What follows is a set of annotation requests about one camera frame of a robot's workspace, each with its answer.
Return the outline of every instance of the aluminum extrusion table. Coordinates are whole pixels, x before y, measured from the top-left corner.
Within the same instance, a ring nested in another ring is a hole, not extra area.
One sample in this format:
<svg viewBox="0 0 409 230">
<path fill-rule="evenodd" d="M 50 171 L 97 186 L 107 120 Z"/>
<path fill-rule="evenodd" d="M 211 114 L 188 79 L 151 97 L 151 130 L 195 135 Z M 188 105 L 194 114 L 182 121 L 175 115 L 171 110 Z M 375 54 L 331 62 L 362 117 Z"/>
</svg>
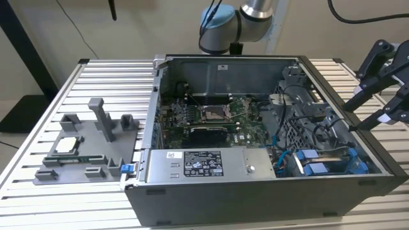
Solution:
<svg viewBox="0 0 409 230">
<path fill-rule="evenodd" d="M 348 100 L 359 84 L 344 63 L 334 59 L 312 59 L 342 98 Z M 140 119 L 135 155 L 142 148 L 154 83 L 151 60 L 91 60 L 79 64 L 61 93 L 33 130 L 21 150 L 0 176 L 0 230 L 23 229 L 150 229 L 140 226 L 119 182 L 35 186 L 33 179 L 42 160 L 62 130 L 65 113 L 78 113 L 82 120 L 95 119 L 87 103 L 103 97 L 105 109 L 114 119 L 132 114 Z M 356 111 L 366 119 L 386 101 L 375 96 Z M 404 170 L 409 173 L 408 126 L 382 124 L 374 134 Z M 367 230 L 409 229 L 409 183 L 388 196 L 367 199 L 343 218 L 288 220 L 178 228 L 187 230 L 316 229 Z"/>
</svg>

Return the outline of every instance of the green circuit board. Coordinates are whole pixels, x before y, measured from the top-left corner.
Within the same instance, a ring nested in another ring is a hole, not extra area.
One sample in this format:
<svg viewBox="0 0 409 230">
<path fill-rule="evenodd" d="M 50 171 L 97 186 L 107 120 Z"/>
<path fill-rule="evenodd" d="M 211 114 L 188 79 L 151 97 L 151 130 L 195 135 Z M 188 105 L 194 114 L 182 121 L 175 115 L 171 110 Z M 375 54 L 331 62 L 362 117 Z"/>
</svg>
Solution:
<svg viewBox="0 0 409 230">
<path fill-rule="evenodd" d="M 234 97 L 231 103 L 224 105 L 187 105 L 183 100 L 178 100 L 170 106 L 163 106 L 162 114 L 166 148 L 187 148 L 184 141 L 190 139 L 190 130 L 196 127 L 227 129 L 227 141 L 215 144 L 215 148 L 262 148 L 271 144 L 256 103 L 244 96 Z M 195 148 L 208 147 L 208 144 L 195 145 Z"/>
</svg>

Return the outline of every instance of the wall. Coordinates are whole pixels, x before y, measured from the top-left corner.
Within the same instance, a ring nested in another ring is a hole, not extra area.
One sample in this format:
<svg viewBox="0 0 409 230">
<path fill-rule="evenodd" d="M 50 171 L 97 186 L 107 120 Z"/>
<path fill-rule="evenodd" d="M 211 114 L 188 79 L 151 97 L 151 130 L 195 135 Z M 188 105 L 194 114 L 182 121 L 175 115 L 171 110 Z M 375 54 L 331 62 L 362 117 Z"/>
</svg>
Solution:
<svg viewBox="0 0 409 230">
<path fill-rule="evenodd" d="M 408 13 L 408 0 L 334 0 L 339 14 L 364 19 Z M 310 58 L 342 58 L 359 69 L 379 39 L 402 43 L 409 39 L 409 18 L 351 25 L 338 21 L 327 0 L 291 0 L 276 54 Z"/>
<path fill-rule="evenodd" d="M 0 100 L 43 94 L 22 58 L 0 28 Z"/>
<path fill-rule="evenodd" d="M 55 0 L 10 0 L 49 70 L 62 85 L 81 58 L 95 58 Z M 118 21 L 107 0 L 61 0 L 101 58 L 144 58 L 200 53 L 200 14 L 211 0 L 117 0 Z M 226 0 L 236 7 L 242 0 Z M 244 47 L 263 54 L 266 42 Z"/>
</svg>

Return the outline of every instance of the white label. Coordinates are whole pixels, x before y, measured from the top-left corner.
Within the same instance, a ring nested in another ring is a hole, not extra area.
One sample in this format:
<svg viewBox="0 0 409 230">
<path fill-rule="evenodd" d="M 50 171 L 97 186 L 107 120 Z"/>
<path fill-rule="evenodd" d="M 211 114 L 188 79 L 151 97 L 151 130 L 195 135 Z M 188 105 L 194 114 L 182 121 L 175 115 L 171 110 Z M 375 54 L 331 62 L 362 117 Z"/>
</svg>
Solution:
<svg viewBox="0 0 409 230">
<path fill-rule="evenodd" d="M 228 70 L 230 66 L 228 65 L 219 65 L 218 70 Z"/>
<path fill-rule="evenodd" d="M 167 158 L 182 158 L 183 152 L 168 152 Z"/>
</svg>

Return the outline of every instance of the power supply label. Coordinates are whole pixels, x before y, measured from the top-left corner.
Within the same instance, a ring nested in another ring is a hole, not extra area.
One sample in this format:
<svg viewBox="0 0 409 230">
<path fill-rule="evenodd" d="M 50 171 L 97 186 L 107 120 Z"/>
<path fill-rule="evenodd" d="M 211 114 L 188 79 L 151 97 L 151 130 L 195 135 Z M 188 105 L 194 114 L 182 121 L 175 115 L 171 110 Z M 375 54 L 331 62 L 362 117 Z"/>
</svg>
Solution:
<svg viewBox="0 0 409 230">
<path fill-rule="evenodd" d="M 190 151 L 184 155 L 186 176 L 223 176 L 220 151 Z"/>
</svg>

